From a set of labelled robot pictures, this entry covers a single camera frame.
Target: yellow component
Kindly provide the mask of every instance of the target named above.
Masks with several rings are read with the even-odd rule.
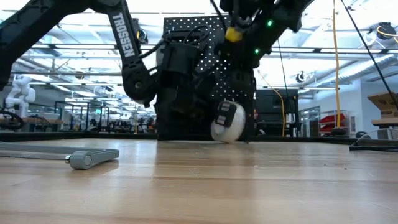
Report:
[[[397,39],[398,35],[397,35],[397,34],[386,34],[385,32],[381,32],[381,31],[380,31],[380,28],[381,28],[381,26],[379,26],[379,27],[377,28],[377,31],[378,31],[380,34],[386,35],[386,36],[388,36],[388,37],[393,37],[394,40],[398,43],[398,39]]]
[[[232,43],[238,42],[242,39],[242,33],[237,31],[234,27],[229,27],[226,30],[225,39]]]

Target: ceiling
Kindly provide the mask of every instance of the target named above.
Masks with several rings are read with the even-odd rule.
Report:
[[[5,20],[19,10],[28,0],[4,1],[0,5],[0,19]],[[338,15],[336,18],[336,29],[339,48],[363,48],[358,33],[354,30],[347,13],[341,3],[337,1]],[[138,18],[142,29],[148,35],[149,44],[156,44],[163,33],[163,21],[165,17],[186,17],[186,16],[210,16],[215,11],[209,1],[191,1],[186,0],[168,0],[166,4],[159,0],[127,0],[132,17]],[[398,17],[396,9],[391,7],[391,0],[345,0],[350,5],[351,11],[358,27],[366,35],[368,29],[379,22],[391,22],[398,26]],[[294,34],[287,30],[280,37],[282,47],[319,47],[332,48],[333,45],[333,23],[331,20],[333,1],[315,0],[303,14],[303,27],[299,33]],[[372,39],[374,34],[366,35]],[[82,14],[67,16],[55,26],[41,40],[42,43],[52,44],[115,44],[113,33],[109,26],[107,16],[98,14],[92,10],[87,10]],[[389,49],[397,48],[397,43],[391,40],[377,40],[371,44],[372,48],[380,49],[383,47]],[[120,72],[119,54],[112,50],[58,50],[62,56],[44,54],[36,50],[30,50],[24,55],[25,62],[21,61],[21,66],[31,61],[43,66],[36,66],[35,71],[47,72],[46,68],[59,68],[57,72],[70,73],[82,71],[85,73],[118,73]],[[342,55],[340,65],[351,64],[357,60],[367,61],[367,55]],[[330,71],[333,73],[336,68],[335,58],[324,55],[308,54],[284,54],[283,68],[286,74],[287,85],[296,85],[295,75],[303,71],[305,74],[315,74],[317,71]],[[144,59],[147,67],[155,66],[155,54]],[[257,84],[275,86],[284,85],[284,76],[279,53],[272,53],[261,60],[256,73]],[[104,83],[122,83],[120,76],[85,76],[80,80],[74,76],[51,76],[49,77],[57,82],[104,82]],[[79,87],[82,91],[93,92],[90,87]],[[117,97],[123,98],[123,88],[114,86],[114,93]],[[100,93],[102,96],[109,95],[105,91]]]

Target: wooden tabletop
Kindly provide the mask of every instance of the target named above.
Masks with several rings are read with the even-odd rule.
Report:
[[[398,223],[398,154],[299,143],[25,142],[120,149],[91,170],[0,158],[0,223]]]

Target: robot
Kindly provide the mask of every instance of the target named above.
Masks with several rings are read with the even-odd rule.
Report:
[[[12,81],[12,89],[6,98],[6,111],[15,113],[16,105],[19,107],[17,115],[21,118],[29,116],[28,107],[36,99],[36,92],[30,87],[29,83],[32,81],[30,77],[23,75],[16,75]]]
[[[126,94],[145,107],[156,97],[158,139],[179,130],[177,135],[209,134],[216,141],[248,142],[254,126],[253,69],[287,28],[299,31],[302,13],[313,0],[220,0],[229,24],[210,1],[222,25],[212,34],[215,38],[205,24],[192,30],[168,30],[143,54],[126,0],[30,0],[0,27],[0,74],[10,74],[11,65],[62,18],[90,8],[109,17]],[[216,42],[216,47],[210,49],[210,42]],[[158,49],[164,53],[161,64],[146,68],[142,59]],[[196,67],[205,54],[219,62],[199,72]],[[222,72],[228,74],[223,82],[244,97],[212,97]],[[7,80],[8,76],[0,76],[0,90]]]

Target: wall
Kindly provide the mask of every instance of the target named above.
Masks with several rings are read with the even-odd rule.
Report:
[[[340,108],[348,110],[350,116],[355,116],[356,131],[371,132],[378,127],[372,125],[372,120],[380,119],[380,110],[368,100],[368,95],[385,93],[386,87],[382,81],[367,82],[368,77],[354,80],[352,85],[340,86]],[[391,78],[386,79],[392,91],[398,93],[398,83]],[[335,110],[336,98],[334,91],[319,91],[313,100],[299,100],[299,109],[304,110],[319,106],[321,112]]]

